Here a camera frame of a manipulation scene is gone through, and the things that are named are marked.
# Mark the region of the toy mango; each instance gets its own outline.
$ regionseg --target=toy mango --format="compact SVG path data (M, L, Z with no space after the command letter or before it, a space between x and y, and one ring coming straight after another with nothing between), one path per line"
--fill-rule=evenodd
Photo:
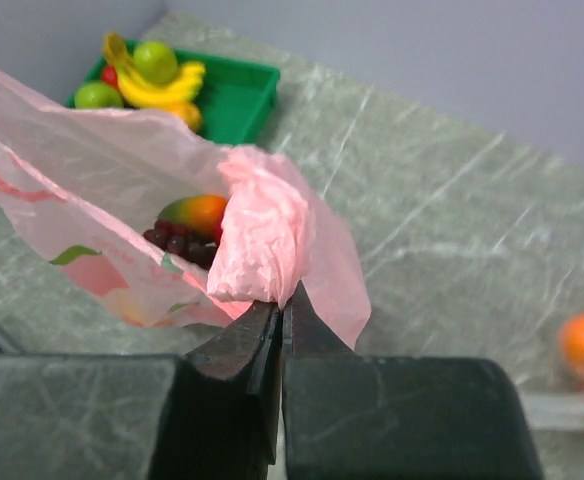
M199 110L193 103L174 103L158 108L179 117L194 133L198 133L203 126L201 110Z
M172 202L159 213L159 218L186 225L194 232L213 239L223 218L228 201L219 195L197 195Z

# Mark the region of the toy apple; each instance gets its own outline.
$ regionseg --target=toy apple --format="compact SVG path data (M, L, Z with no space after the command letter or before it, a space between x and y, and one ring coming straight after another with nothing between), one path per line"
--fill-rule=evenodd
M107 65L101 71L101 81L107 83L111 87L119 89L119 79L116 74L116 69L112 65Z
M74 94L76 108L123 108L123 97L117 89L104 82L89 82Z
M166 85L177 76L179 61L174 50L162 42L144 42L132 53L141 76L155 85Z

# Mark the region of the green apple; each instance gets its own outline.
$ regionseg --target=green apple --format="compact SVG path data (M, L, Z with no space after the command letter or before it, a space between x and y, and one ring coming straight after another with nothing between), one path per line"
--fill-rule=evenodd
M134 66L141 76L155 85L166 85L179 73L174 50L161 42L143 42L132 54Z
M96 80L79 88L74 94L75 108L123 108L123 97L118 90Z

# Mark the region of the marble countertop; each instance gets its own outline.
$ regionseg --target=marble countertop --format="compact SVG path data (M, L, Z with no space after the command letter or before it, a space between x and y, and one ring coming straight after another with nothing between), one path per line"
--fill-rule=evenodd
M281 69L258 143L292 158L352 228L373 304L359 352L486 356L521 388L570 387L554 339L584 309L583 170L185 14L146 37ZM113 318L1 210L0 324L43 352L182 353L214 333ZM535 440L548 479L584 478L584 436Z

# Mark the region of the crumpled pink plastic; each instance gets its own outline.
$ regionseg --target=crumpled pink plastic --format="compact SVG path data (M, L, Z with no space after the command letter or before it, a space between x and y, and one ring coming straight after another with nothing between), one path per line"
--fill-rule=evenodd
M371 306L347 226L283 155L237 147L218 170L231 197L208 295L282 308L303 280L317 314L354 346Z

